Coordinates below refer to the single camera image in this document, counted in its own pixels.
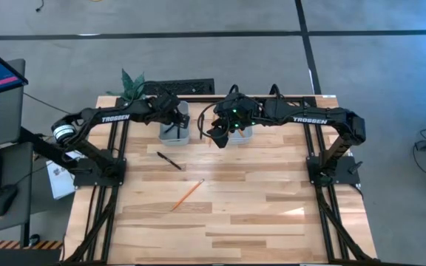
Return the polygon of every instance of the computer mouse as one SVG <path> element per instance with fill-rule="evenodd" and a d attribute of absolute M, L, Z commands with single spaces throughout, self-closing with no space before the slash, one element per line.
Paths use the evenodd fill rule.
<path fill-rule="evenodd" d="M 0 216 L 3 216 L 18 193 L 17 185 L 5 185 L 0 188 Z"/>

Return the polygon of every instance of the green plant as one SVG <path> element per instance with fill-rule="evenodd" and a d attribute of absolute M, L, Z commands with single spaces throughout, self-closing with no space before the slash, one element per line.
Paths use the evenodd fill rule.
<path fill-rule="evenodd" d="M 111 96 L 121 96 L 124 100 L 137 100 L 142 97 L 144 89 L 144 73 L 139 75 L 134 81 L 122 69 L 122 77 L 124 92 L 106 92 Z"/>

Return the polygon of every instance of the white paper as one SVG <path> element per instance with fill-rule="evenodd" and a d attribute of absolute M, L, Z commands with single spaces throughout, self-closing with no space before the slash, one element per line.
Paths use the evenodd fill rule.
<path fill-rule="evenodd" d="M 67 153 L 67 155 L 74 159 L 81 156 L 81 154 L 76 151 L 71 151 Z M 58 164 L 53 163 L 51 160 L 47 161 L 46 164 L 47 170 L 49 171 L 52 195 L 55 200 L 59 200 L 60 198 L 75 192 L 75 187 L 73 186 L 74 176 L 71 173 Z"/>

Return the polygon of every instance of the black pen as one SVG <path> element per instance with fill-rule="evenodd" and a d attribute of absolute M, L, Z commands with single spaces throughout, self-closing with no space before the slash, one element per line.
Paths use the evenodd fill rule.
<path fill-rule="evenodd" d="M 169 133 L 173 128 L 174 128 L 174 126 L 175 125 L 171 125 L 166 131 L 164 131 L 163 133 L 164 134 L 167 134 L 167 133 Z"/>
<path fill-rule="evenodd" d="M 169 162 L 171 165 L 175 166 L 178 170 L 182 171 L 182 168 L 180 166 L 178 166 L 177 163 L 172 162 L 169 158 L 167 158 L 165 155 L 161 154 L 159 151 L 157 152 L 157 155 L 159 155 L 160 158 Z"/>

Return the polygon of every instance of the wooden tabletop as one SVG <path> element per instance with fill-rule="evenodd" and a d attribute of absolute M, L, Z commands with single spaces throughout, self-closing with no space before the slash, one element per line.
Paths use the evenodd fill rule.
<path fill-rule="evenodd" d="M 320 107 L 338 106 L 335 97 L 313 97 Z M 114 97 L 98 99 L 100 107 L 114 104 Z M 199 138 L 197 118 L 206 105 L 189 103 L 187 146 L 163 146 L 158 123 L 130 123 L 128 169 L 119 192 L 108 263 L 327 262 L 315 192 L 305 166 L 303 125 L 255 126 L 249 144 L 219 149 L 209 139 Z M 212 119 L 210 109 L 206 129 Z M 96 126 L 89 141 L 105 149 L 109 130 L 109 124 Z M 323 133 L 329 147 L 337 133 L 328 126 L 323 126 Z M 183 170 L 159 158 L 157 151 Z M 205 182 L 171 212 L 201 179 Z M 361 196 L 349 185 L 336 185 L 336 190 L 343 225 L 364 252 L 375 256 Z M 66 257 L 84 238 L 91 193 L 87 187 L 75 194 L 65 236 Z M 330 228 L 339 258 L 336 231 Z M 95 258 L 100 257 L 103 235 L 104 228 Z"/>

